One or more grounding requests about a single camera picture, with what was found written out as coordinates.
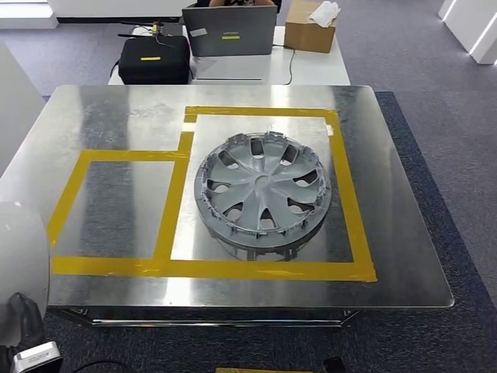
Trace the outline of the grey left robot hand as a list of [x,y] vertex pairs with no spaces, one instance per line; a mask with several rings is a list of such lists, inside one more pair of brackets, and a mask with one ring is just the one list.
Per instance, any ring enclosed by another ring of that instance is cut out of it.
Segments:
[[46,341],[43,319],[32,299],[17,292],[9,299],[8,309],[19,317],[20,340],[15,346],[1,345],[1,372],[11,372],[14,357],[17,354]]

